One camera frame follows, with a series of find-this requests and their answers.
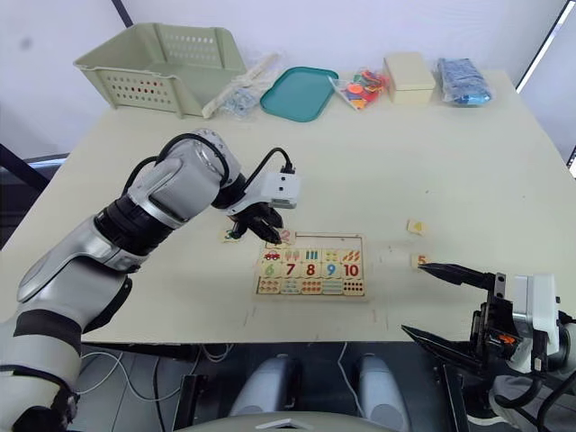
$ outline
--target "white table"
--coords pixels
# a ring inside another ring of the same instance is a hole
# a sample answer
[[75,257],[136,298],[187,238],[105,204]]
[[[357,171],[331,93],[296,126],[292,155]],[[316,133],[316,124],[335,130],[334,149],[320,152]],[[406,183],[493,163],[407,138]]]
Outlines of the white table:
[[[38,257],[116,198],[138,161],[198,127],[226,140],[245,175],[271,147],[284,147],[302,177],[298,208],[281,211],[286,225],[364,233],[373,299],[254,300],[261,242],[248,235],[238,244],[220,243],[219,230],[229,224],[210,208],[154,252],[133,276],[126,304],[85,341],[406,340],[403,323],[468,338],[485,292],[411,269],[410,253],[508,275],[555,273],[562,308],[574,313],[576,184],[507,77],[487,78],[497,97],[481,109],[382,99],[356,113],[333,97],[310,123],[262,112],[253,121],[204,121],[110,110],[0,253],[0,320],[13,313],[16,286]],[[408,233],[408,218],[424,221],[428,234]]]

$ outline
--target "bag of blue items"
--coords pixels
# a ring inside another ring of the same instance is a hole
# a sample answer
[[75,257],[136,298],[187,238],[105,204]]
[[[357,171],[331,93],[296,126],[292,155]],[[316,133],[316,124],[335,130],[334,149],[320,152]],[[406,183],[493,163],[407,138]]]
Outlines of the bag of blue items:
[[444,102],[459,105],[483,105],[492,99],[492,91],[469,58],[441,58]]

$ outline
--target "white wall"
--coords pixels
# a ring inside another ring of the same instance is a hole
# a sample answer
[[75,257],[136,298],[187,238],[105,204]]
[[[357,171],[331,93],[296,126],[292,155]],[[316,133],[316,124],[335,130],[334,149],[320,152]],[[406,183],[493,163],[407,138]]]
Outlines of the white wall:
[[0,0],[0,142],[69,152],[107,106],[72,62],[123,28],[106,0]]
[[520,93],[565,161],[576,146],[575,53],[576,8]]
[[[245,59],[380,68],[395,50],[470,57],[517,82],[564,0],[124,0],[135,23],[221,26]],[[0,0],[0,142],[22,158],[70,151],[105,104],[72,61],[122,27],[109,0]],[[31,46],[26,49],[26,40]]]

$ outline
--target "beige box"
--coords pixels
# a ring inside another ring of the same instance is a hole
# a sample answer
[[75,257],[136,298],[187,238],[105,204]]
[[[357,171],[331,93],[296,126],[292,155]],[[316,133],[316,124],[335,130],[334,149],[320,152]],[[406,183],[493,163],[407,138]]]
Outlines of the beige box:
[[390,75],[389,93],[395,104],[427,104],[436,81],[418,52],[397,52],[384,58]]

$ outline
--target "puzzle board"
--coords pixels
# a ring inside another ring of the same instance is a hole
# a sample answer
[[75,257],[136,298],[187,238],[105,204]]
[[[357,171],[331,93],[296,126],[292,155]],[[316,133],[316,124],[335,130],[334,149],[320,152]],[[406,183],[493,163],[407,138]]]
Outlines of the puzzle board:
[[257,298],[367,299],[362,235],[296,232],[290,242],[263,247],[256,266]]

